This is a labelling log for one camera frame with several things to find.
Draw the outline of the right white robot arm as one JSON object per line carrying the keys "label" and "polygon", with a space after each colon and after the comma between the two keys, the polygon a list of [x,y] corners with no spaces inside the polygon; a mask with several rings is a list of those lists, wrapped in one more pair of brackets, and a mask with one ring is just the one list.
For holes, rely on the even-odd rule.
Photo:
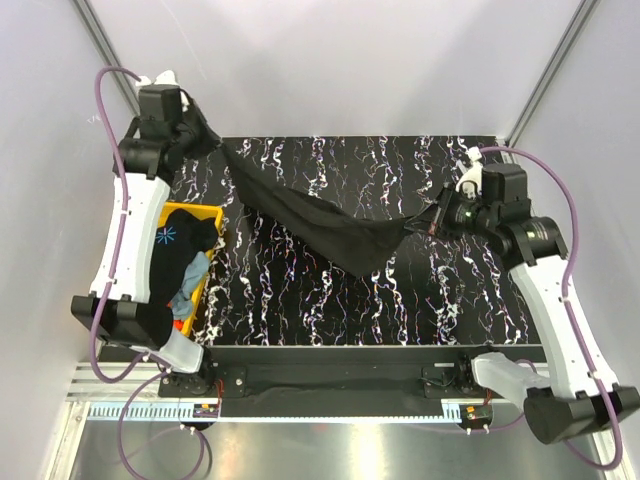
{"label": "right white robot arm", "polygon": [[473,180],[473,198],[445,185],[429,210],[430,235],[484,238],[522,294],[542,342],[548,375],[527,370],[492,347],[460,357],[454,384],[466,396],[491,390],[517,406],[543,444],[612,428],[639,409],[602,356],[571,283],[572,253],[556,222],[531,213],[526,172],[493,164]]}

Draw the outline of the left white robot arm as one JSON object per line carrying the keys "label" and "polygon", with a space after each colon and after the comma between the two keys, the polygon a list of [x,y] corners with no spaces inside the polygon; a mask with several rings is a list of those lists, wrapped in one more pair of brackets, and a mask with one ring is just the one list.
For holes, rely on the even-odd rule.
{"label": "left white robot arm", "polygon": [[104,342],[151,359],[196,396],[215,386],[213,360],[174,326],[175,296],[198,255],[216,244],[214,217],[178,207],[163,212],[185,157],[217,145],[217,136],[172,70],[135,79],[139,113],[122,139],[105,127],[114,160],[114,202],[100,266],[72,315],[90,332],[90,361]]}

